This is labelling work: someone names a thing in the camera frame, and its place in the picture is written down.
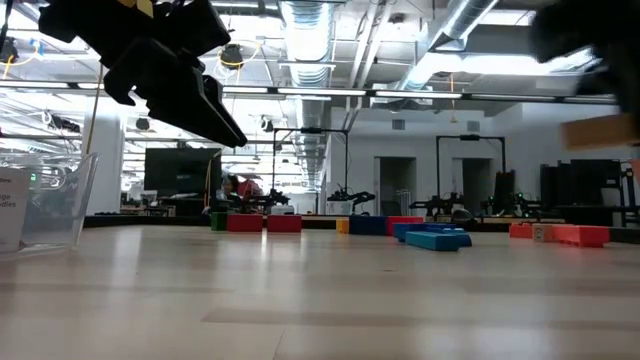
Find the wooden floor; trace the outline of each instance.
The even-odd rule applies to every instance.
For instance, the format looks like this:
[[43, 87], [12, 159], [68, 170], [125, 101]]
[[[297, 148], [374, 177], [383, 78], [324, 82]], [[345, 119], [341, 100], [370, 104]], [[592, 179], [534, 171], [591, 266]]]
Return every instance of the wooden floor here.
[[0, 262], [0, 359], [639, 359], [640, 246], [87, 230]]

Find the ceiling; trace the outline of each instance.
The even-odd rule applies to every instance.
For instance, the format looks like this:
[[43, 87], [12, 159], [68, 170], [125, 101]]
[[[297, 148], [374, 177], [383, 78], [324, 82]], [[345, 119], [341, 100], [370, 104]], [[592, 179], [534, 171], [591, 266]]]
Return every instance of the ceiling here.
[[[568, 95], [576, 81], [572, 72], [573, 63], [557, 63], [554, 68], [541, 67], [528, 58], [526, 36], [535, 9], [546, 1], [542, 0], [503, 0], [494, 8], [469, 36], [465, 60], [456, 67], [451, 76], [433, 76], [428, 86], [438, 91], [464, 91], [473, 93], [501, 93], [526, 95]], [[229, 4], [216, 1], [215, 4]], [[335, 9], [333, 17], [334, 33], [331, 41], [330, 63], [333, 70], [330, 75], [331, 87], [345, 87], [349, 84], [354, 59], [362, 36], [358, 36], [363, 17], [371, 3], [369, 0], [352, 0]], [[384, 86], [400, 80], [414, 64], [416, 41], [422, 39], [433, 25], [434, 18], [446, 11], [446, 0], [418, 1], [397, 0], [391, 8], [393, 22], [374, 23], [371, 39], [380, 41], [370, 72], [364, 78], [364, 87]], [[287, 44], [284, 24], [281, 19], [269, 17], [236, 16], [221, 13], [221, 18], [231, 32], [232, 42], [240, 44], [246, 62], [241, 70], [228, 70], [219, 62], [219, 49], [201, 58], [206, 65], [205, 73], [213, 75], [222, 84], [249, 86], [291, 86], [290, 64], [287, 61]], [[20, 53], [19, 62], [24, 64], [11, 66], [5, 80], [47, 80], [60, 82], [95, 82], [99, 74], [98, 56], [80, 39], [66, 44], [40, 34], [37, 31], [37, 5], [20, 3], [16, 5], [9, 25], [8, 35], [16, 38]], [[549, 71], [566, 70], [553, 75]], [[524, 75], [511, 75], [520, 72]], [[80, 147], [78, 134], [57, 130], [43, 121], [45, 112], [53, 113], [80, 125], [84, 124], [86, 96], [78, 94], [43, 94], [16, 92], [0, 87], [0, 128], [5, 134], [47, 135], [64, 134], [71, 137], [68, 141], [22, 141], [0, 140], [0, 147], [11, 151], [75, 151]], [[341, 127], [345, 115], [344, 99], [331, 101], [332, 124]], [[271, 120], [276, 126], [296, 126], [296, 102], [290, 99], [242, 99], [225, 98], [224, 105], [250, 140], [271, 140], [272, 134], [261, 129], [262, 120]], [[452, 127], [450, 112], [455, 109], [465, 111], [474, 121], [487, 123], [488, 119], [510, 105], [501, 102], [458, 102], [438, 101], [427, 112], [402, 110], [400, 113], [384, 109], [369, 108], [368, 104], [358, 114], [352, 131], [354, 134], [368, 135], [375, 129], [386, 131], [388, 122], [402, 118], [408, 126], [415, 121], [429, 118], [431, 125], [421, 128], [421, 133], [429, 135], [445, 129], [446, 131], [466, 131], [463, 123]], [[125, 108], [127, 112], [127, 137], [141, 138], [182, 138], [197, 140], [176, 127], [151, 121], [150, 131], [139, 131], [135, 122], [146, 115], [144, 103], [136, 107]], [[299, 135], [288, 138], [294, 144]], [[198, 146], [216, 146], [199, 142]], [[140, 156], [146, 147], [175, 146], [172, 142], [128, 141], [125, 154], [126, 178], [139, 181], [144, 170]], [[271, 172], [271, 145], [249, 145], [243, 149], [243, 156], [228, 157], [225, 162], [231, 171]], [[226, 154], [233, 154], [226, 149]], [[281, 154], [289, 156], [288, 164], [279, 161], [277, 172], [279, 182], [303, 182], [304, 161], [295, 158], [296, 147], [286, 145]], [[253, 160], [257, 155], [260, 160]]]

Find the pillar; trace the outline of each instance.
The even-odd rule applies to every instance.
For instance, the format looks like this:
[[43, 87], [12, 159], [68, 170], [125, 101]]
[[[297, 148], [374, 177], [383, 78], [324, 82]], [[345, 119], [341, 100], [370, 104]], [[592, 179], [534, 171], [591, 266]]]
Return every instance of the pillar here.
[[[94, 99], [87, 98], [85, 105], [84, 127], [82, 129], [82, 153], [86, 152], [93, 117]], [[120, 105], [110, 98], [101, 98], [89, 153], [98, 154], [96, 169], [87, 215], [102, 212], [120, 212], [120, 185], [122, 183], [122, 161], [126, 117]]]

